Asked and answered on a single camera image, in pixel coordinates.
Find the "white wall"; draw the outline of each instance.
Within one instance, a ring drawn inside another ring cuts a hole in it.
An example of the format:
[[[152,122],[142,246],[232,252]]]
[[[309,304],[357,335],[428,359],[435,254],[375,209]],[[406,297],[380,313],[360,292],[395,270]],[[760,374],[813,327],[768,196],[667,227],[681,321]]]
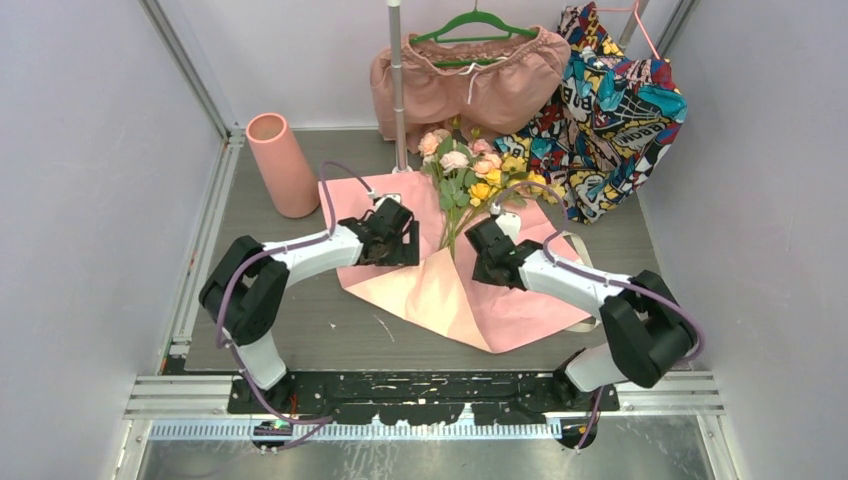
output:
[[[220,139],[136,1],[0,2],[3,478],[107,478]]]
[[[247,125],[254,116],[277,111],[295,127],[375,127],[368,84],[371,60],[389,45],[385,0],[168,0],[180,38],[201,76],[212,85],[216,103]],[[631,0],[600,2],[625,7]],[[479,8],[517,26],[540,24],[553,30],[564,0],[480,0]],[[646,27],[659,38],[677,0],[650,0]],[[436,30],[467,12],[473,0],[405,0],[403,32]],[[603,13],[614,38],[626,13]],[[464,32],[491,29],[468,27]],[[634,58],[649,49],[638,32],[631,43]]]
[[[669,53],[690,115],[640,191],[754,479],[848,468],[845,18],[701,2]]]

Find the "pink shorts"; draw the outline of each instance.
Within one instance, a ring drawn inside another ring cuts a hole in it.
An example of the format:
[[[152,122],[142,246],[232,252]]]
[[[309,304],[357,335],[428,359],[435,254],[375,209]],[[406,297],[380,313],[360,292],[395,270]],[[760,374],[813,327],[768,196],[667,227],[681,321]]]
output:
[[[520,130],[550,99],[562,82],[571,53],[556,33],[536,26],[536,38],[514,36],[480,44],[446,47],[432,40],[410,45],[403,39],[403,98],[407,145],[418,151],[421,136],[459,115],[461,130],[470,138],[473,127],[493,140]],[[442,69],[437,62],[465,59],[498,59],[486,66]],[[371,63],[371,94],[380,133],[386,140],[397,135],[393,105],[391,51],[384,50]]]

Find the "clothing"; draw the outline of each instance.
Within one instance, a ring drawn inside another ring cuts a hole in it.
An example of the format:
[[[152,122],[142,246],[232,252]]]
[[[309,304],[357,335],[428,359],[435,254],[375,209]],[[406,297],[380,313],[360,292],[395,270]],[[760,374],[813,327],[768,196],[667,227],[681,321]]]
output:
[[[460,130],[471,138],[518,131],[539,111],[560,84],[568,60],[568,43],[556,33],[533,27],[535,38],[520,35],[481,44],[445,46],[432,40],[410,45],[403,39],[403,98],[407,145],[418,151],[424,133],[460,116]],[[490,65],[442,69],[434,63],[465,59],[498,59]],[[371,94],[380,133],[396,137],[391,73],[391,50],[371,63]]]
[[[564,185],[569,219],[589,224],[647,180],[680,130],[686,101],[668,62],[621,53],[594,3],[567,7],[557,32],[571,45],[561,85],[521,131],[494,144]]]

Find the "clothes rack pole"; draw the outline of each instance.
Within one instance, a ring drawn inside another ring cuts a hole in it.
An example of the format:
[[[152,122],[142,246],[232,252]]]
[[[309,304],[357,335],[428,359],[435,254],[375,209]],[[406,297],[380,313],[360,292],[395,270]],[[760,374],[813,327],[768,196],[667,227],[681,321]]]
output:
[[[640,0],[634,9],[634,13],[630,14],[630,18],[627,20],[627,24],[624,26],[624,30],[621,31],[621,37],[618,40],[618,47],[622,52],[626,53],[627,47],[630,45],[630,40],[633,38],[633,32],[636,31],[636,27],[638,26],[636,14],[638,13],[641,18],[649,1],[650,0]]]
[[[395,168],[393,173],[411,172],[406,156],[406,122],[403,112],[403,71],[400,55],[400,1],[387,0],[389,6],[389,42],[392,46],[392,85],[395,102]]]

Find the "black and white robotic arm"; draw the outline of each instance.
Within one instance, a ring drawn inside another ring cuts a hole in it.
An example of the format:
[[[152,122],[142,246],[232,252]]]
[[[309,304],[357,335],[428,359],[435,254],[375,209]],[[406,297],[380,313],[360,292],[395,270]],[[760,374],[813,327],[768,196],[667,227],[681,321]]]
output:
[[[375,200],[362,218],[340,220],[333,228],[287,242],[238,238],[200,292],[200,303],[218,318],[227,284],[248,259],[273,252],[247,268],[227,303],[224,335],[259,388],[268,390],[289,374],[271,335],[285,292],[297,282],[339,267],[418,264],[418,222],[399,195]],[[252,279],[248,285],[246,279]]]
[[[659,275],[646,270],[630,277],[555,254],[551,259],[538,242],[525,240],[515,244],[520,222],[517,215],[507,212],[493,215],[466,232],[477,252],[472,278],[490,285],[544,293],[601,319],[607,343],[577,352],[554,372],[567,385],[569,391],[563,394],[579,395],[624,381],[651,388],[695,347],[696,330],[682,316],[647,296],[618,286],[634,284],[675,302]]]

